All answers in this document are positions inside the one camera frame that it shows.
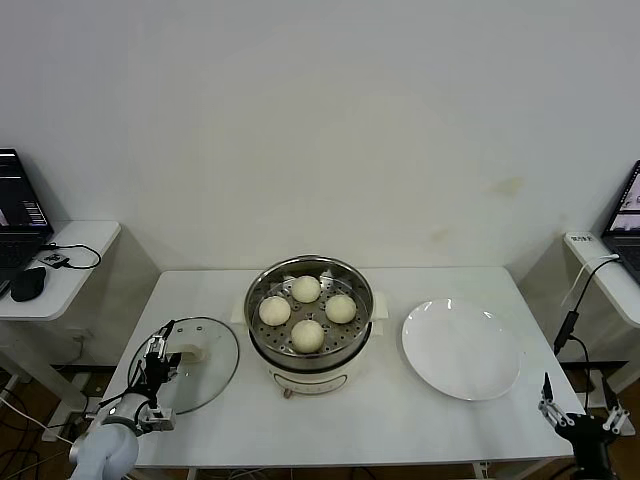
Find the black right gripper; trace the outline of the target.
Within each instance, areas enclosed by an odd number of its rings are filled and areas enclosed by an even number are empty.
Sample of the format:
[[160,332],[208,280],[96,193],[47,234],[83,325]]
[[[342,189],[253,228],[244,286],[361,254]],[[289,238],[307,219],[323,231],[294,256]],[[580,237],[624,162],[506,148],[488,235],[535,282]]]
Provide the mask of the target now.
[[620,403],[606,378],[602,388],[608,412],[607,419],[586,414],[566,414],[554,401],[548,373],[545,373],[538,410],[558,434],[569,441],[575,458],[571,479],[618,479],[609,458],[609,446],[620,435],[634,435],[630,412]]

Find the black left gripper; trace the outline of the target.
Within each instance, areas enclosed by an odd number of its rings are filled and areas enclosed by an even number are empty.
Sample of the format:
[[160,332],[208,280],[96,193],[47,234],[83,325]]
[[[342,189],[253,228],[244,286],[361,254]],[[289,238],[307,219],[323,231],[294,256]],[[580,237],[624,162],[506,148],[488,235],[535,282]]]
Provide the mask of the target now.
[[151,335],[142,361],[142,374],[130,387],[131,393],[156,401],[161,385],[178,374],[182,354],[172,353],[166,356],[166,344],[174,325],[175,321],[170,320]]

